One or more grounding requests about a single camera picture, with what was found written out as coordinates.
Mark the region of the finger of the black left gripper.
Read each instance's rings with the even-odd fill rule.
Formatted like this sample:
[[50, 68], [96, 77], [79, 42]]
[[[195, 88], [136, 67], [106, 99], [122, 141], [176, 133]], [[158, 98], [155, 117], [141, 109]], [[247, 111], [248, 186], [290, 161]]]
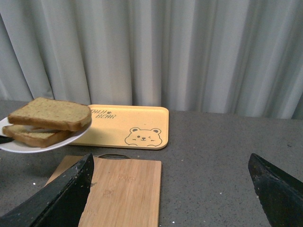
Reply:
[[13, 140], [14, 140], [13, 138], [0, 135], [0, 144], [12, 142]]

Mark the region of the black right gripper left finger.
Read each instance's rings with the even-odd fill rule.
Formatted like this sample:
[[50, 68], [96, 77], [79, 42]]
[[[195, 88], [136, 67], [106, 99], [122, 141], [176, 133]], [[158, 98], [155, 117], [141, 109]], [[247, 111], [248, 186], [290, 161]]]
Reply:
[[87, 203], [94, 172], [92, 154], [0, 218], [2, 227], [76, 227]]

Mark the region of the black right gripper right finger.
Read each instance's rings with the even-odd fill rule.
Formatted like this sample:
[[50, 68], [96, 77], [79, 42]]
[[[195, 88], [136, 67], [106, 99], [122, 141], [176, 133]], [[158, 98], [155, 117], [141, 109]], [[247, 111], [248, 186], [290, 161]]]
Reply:
[[272, 227], [303, 225], [303, 183], [252, 153], [248, 169], [255, 193]]

